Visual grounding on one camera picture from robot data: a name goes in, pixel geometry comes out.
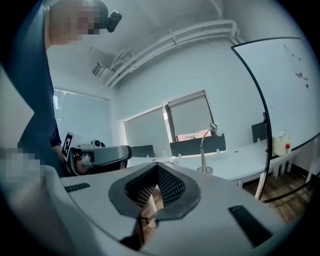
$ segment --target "blue shirt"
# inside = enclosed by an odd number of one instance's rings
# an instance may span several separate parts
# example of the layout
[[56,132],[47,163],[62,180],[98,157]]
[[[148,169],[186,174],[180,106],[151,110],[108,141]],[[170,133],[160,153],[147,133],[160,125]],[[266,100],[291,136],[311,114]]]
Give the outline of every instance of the blue shirt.
[[55,119],[44,24],[42,1],[38,1],[18,27],[3,67],[16,90],[34,111],[18,147],[25,153],[34,154],[42,165],[54,167],[59,176],[64,177],[65,172],[52,148],[60,146],[61,140]]

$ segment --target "black whiteboard frame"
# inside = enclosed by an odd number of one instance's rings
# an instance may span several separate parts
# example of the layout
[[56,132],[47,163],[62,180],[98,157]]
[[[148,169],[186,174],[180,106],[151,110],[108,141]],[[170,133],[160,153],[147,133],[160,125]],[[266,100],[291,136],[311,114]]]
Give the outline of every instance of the black whiteboard frame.
[[[268,107],[266,104],[266,100],[264,97],[264,94],[261,91],[261,88],[258,84],[257,79],[255,78],[254,74],[252,73],[251,69],[249,68],[249,66],[247,65],[247,63],[245,62],[245,60],[240,56],[240,54],[237,52],[237,50],[235,50],[235,48],[239,47],[239,46],[243,46],[243,45],[248,45],[248,44],[252,44],[252,43],[256,43],[256,42],[260,42],[260,41],[267,41],[267,40],[276,40],[276,39],[299,39],[302,41],[302,43],[306,46],[306,48],[309,50],[309,48],[307,47],[307,45],[305,44],[305,42],[300,38],[300,37],[271,37],[271,38],[265,38],[265,39],[259,39],[259,40],[254,40],[254,41],[249,41],[249,42],[244,42],[244,43],[240,43],[237,45],[233,45],[231,46],[231,49],[233,50],[233,52],[238,56],[238,58],[242,61],[243,65],[246,67],[246,69],[248,70],[251,78],[254,81],[254,84],[256,85],[256,88],[258,89],[258,92],[260,94],[262,103],[263,103],[263,107],[264,107],[264,113],[263,113],[263,117],[264,120],[263,122],[265,123],[265,128],[266,128],[266,140],[267,140],[267,146],[266,146],[266,163],[265,163],[265,169],[264,169],[264,179],[263,179],[263,185],[262,185],[262,189],[260,191],[260,194],[258,195],[258,199],[261,199],[262,193],[265,189],[265,185],[266,185],[266,181],[267,181],[267,177],[269,174],[269,168],[270,168],[270,161],[272,159],[276,159],[279,156],[272,156],[272,152],[273,152],[273,146],[272,146],[272,129],[271,129],[271,122],[270,122],[270,116],[269,116],[269,111],[268,111]],[[320,133],[318,133],[317,135],[315,135],[314,137],[312,137],[311,139],[307,140],[306,142],[296,146],[295,148],[293,148],[291,151],[295,151],[301,147],[303,147],[304,145],[306,145],[307,143],[311,142],[312,140],[314,140],[316,137],[318,137],[320,135]]]

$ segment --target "wooden floor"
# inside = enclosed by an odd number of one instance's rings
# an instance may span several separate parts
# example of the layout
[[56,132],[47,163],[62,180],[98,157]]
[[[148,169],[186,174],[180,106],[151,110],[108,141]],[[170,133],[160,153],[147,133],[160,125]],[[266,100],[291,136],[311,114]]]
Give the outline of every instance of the wooden floor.
[[[291,171],[290,173],[285,172],[284,175],[279,175],[277,178],[273,178],[272,176],[270,176],[265,184],[261,199],[267,200],[277,196],[281,196],[284,193],[290,192],[293,189],[303,185],[305,183],[305,180],[305,176],[295,171]],[[244,186],[243,189],[254,196],[257,187],[258,182],[255,182],[251,185]],[[164,205],[160,191],[155,190],[152,195],[156,209],[162,209]],[[304,214],[305,207],[310,201],[311,196],[312,189],[304,187],[300,191],[277,201],[270,202],[268,203],[268,205],[269,207],[273,208],[286,223],[289,223]],[[144,239],[145,241],[148,241],[156,231],[154,216],[152,215],[150,207],[148,205],[146,205],[143,209],[142,216],[148,217],[150,219],[149,224],[147,224],[145,221],[143,222]]]

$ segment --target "white bottle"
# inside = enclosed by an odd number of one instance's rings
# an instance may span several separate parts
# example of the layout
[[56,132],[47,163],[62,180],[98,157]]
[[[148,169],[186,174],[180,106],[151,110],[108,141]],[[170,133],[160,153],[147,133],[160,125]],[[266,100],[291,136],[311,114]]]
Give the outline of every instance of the white bottle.
[[168,163],[169,162],[169,157],[168,157],[167,152],[165,150],[163,151],[162,158],[163,158],[163,162],[164,163]]

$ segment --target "gray desk partition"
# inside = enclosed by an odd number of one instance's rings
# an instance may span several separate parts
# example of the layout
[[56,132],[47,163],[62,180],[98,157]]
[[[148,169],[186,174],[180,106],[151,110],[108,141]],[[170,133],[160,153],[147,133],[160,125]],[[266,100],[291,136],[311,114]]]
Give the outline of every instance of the gray desk partition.
[[251,129],[253,143],[257,142],[258,138],[260,139],[260,141],[265,140],[267,138],[266,127],[264,122],[252,125]]
[[155,151],[153,145],[132,146],[132,156],[135,158],[146,158],[147,156],[154,158]]
[[[172,156],[177,157],[179,156],[179,154],[181,154],[181,156],[200,155],[201,140],[202,138],[195,138],[170,143]],[[225,135],[213,135],[206,137],[203,142],[203,149],[205,154],[217,152],[217,149],[219,149],[220,151],[225,151]]]

